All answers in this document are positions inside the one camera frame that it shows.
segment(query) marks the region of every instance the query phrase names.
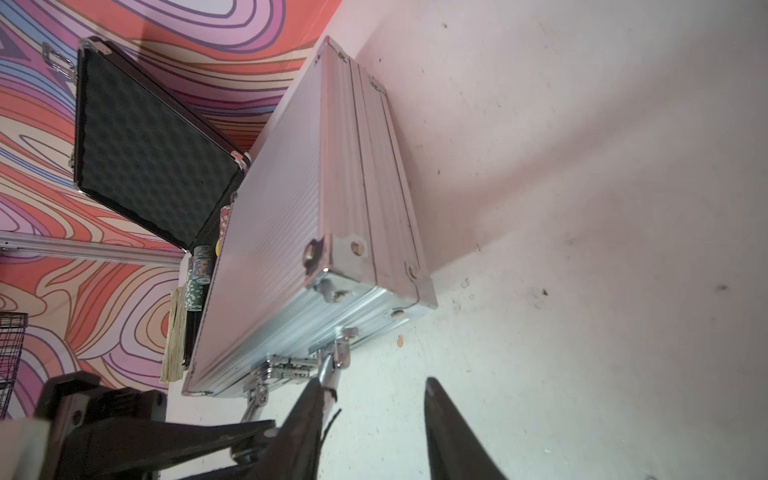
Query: silver aluminum case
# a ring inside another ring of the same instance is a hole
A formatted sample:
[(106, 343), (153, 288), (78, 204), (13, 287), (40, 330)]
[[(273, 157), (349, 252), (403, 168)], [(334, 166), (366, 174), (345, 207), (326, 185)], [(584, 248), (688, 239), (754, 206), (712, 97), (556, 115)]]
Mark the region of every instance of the silver aluminum case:
[(350, 327), (354, 348), (436, 307), (386, 91), (326, 38), (237, 192), (183, 392), (242, 396), (267, 354)]

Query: rivet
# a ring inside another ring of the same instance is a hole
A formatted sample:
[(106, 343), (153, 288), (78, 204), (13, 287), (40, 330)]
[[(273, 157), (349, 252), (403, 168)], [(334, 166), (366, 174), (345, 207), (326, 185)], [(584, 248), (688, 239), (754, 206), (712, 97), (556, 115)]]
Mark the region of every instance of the rivet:
[(303, 263), (304, 266), (307, 266), (310, 264), (310, 262), (315, 258), (315, 245), (314, 243), (310, 243), (306, 246), (304, 249), (304, 257), (303, 257)]
[(352, 252), (360, 257), (366, 252), (366, 248), (360, 242), (352, 242)]

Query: wavy line pattern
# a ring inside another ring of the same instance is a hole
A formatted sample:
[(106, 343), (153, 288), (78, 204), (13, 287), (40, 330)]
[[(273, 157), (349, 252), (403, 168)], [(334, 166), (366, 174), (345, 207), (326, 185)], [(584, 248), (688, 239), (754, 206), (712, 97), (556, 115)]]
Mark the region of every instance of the wavy line pattern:
[(74, 62), (109, 38), (248, 148), (340, 1), (0, 0), (0, 230), (173, 249), (72, 188), (74, 85), (44, 41)]
[[(0, 230), (176, 250), (79, 194), (67, 165), (74, 85), (42, 60), (78, 40), (119, 44), (249, 148), (341, 0), (0, 0)], [(84, 369), (113, 387), (163, 388), (172, 269), (0, 257), (0, 310), (30, 313), (9, 414), (45, 380)]]
[(161, 266), (0, 257), (0, 310), (29, 313), (30, 326), (8, 407), (31, 415), (45, 380), (75, 370), (113, 388), (162, 389), (170, 289), (178, 271)]

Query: black case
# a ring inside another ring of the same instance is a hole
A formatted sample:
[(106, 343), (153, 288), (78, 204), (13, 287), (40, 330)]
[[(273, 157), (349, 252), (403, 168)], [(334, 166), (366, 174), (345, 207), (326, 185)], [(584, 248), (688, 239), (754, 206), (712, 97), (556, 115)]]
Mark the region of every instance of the black case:
[(115, 43), (80, 41), (74, 184), (169, 243), (214, 245), (250, 159)]

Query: stack of poker chips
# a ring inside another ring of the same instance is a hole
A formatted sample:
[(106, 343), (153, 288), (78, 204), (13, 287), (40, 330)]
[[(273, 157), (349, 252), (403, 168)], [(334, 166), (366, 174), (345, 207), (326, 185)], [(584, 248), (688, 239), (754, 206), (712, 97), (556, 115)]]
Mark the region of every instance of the stack of poker chips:
[(214, 249), (208, 245), (194, 248), (192, 262), (192, 280), (200, 285), (208, 285), (214, 272)]
[(187, 312), (200, 312), (214, 271), (213, 249), (208, 245), (195, 247), (187, 270), (187, 294), (184, 305)]
[(216, 242), (216, 256), (221, 255), (221, 243), (224, 242), (224, 234), (227, 232), (227, 225), (230, 224), (230, 215), (232, 214), (232, 205), (221, 207), (219, 217), (219, 241)]

